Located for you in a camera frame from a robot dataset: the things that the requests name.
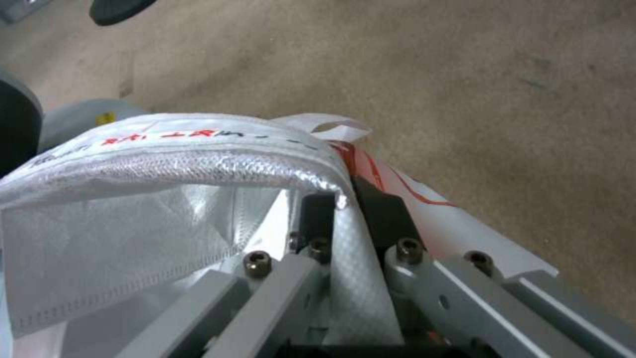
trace white plastic sheet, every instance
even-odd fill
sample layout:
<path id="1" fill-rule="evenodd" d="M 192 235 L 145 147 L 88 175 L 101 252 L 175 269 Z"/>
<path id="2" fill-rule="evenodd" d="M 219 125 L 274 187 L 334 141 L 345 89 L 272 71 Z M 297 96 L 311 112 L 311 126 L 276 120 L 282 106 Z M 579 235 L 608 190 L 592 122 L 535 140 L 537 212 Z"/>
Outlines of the white plastic sheet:
<path id="1" fill-rule="evenodd" d="M 328 341 L 401 342 L 338 154 L 292 127 L 229 115 L 130 118 L 3 178 L 13 332 L 86 315 L 239 252 L 279 189 L 337 194 Z"/>

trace yellow label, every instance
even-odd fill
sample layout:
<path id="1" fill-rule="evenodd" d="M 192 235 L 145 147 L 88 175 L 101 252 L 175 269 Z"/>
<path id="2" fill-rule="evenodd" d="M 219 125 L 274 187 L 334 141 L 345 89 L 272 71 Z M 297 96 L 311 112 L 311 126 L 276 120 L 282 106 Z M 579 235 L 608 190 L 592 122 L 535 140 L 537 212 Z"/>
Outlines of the yellow label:
<path id="1" fill-rule="evenodd" d="M 114 112 L 106 112 L 95 117 L 95 125 L 104 125 L 115 121 Z"/>

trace black rubber pad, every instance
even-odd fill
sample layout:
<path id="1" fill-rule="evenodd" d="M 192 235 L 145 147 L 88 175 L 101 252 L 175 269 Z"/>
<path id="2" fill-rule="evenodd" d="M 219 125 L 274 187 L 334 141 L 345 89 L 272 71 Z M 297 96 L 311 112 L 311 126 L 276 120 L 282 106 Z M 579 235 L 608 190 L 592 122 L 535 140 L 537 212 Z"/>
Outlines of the black rubber pad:
<path id="1" fill-rule="evenodd" d="M 133 17 L 156 0 L 94 0 L 89 15 L 100 26 L 115 25 Z"/>

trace gray aluminum profile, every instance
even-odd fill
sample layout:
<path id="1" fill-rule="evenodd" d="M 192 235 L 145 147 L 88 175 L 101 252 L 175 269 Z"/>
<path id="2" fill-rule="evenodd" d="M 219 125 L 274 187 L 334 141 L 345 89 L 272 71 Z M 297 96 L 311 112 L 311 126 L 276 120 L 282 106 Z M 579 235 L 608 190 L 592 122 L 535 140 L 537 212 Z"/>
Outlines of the gray aluminum profile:
<path id="1" fill-rule="evenodd" d="M 454 345 L 486 341 L 503 357 L 589 357 L 556 328 L 459 256 L 409 265 L 385 254 L 385 276 Z"/>

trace bolt head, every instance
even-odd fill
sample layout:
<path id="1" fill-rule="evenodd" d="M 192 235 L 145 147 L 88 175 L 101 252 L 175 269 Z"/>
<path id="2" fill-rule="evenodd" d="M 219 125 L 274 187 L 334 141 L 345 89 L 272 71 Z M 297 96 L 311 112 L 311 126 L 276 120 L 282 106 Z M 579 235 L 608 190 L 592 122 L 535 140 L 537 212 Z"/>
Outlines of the bolt head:
<path id="1" fill-rule="evenodd" d="M 272 270 L 272 258 L 265 251 L 252 251 L 243 257 L 245 275 L 251 278 L 263 278 Z"/>
<path id="2" fill-rule="evenodd" d="M 401 238 L 396 243 L 397 260 L 407 264 L 419 264 L 424 256 L 424 245 L 414 238 Z"/>
<path id="3" fill-rule="evenodd" d="M 478 270 L 484 273 L 484 275 L 491 277 L 494 267 L 492 258 L 482 251 L 468 251 L 464 254 L 465 260 L 473 264 Z"/>
<path id="4" fill-rule="evenodd" d="M 309 257 L 326 264 L 331 260 L 331 242 L 327 238 L 314 238 L 309 241 Z"/>

